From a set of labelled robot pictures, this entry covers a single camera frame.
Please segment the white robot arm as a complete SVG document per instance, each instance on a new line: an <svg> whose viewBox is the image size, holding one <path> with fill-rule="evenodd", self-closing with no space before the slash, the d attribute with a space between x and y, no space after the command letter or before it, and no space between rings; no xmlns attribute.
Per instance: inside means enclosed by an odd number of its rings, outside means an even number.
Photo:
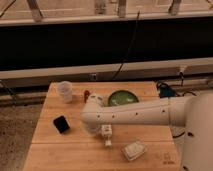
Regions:
<svg viewBox="0 0 213 171"><path fill-rule="evenodd" d="M89 96L80 114L90 132L103 124L184 126L181 171L213 171L213 93L105 107Z"/></svg>

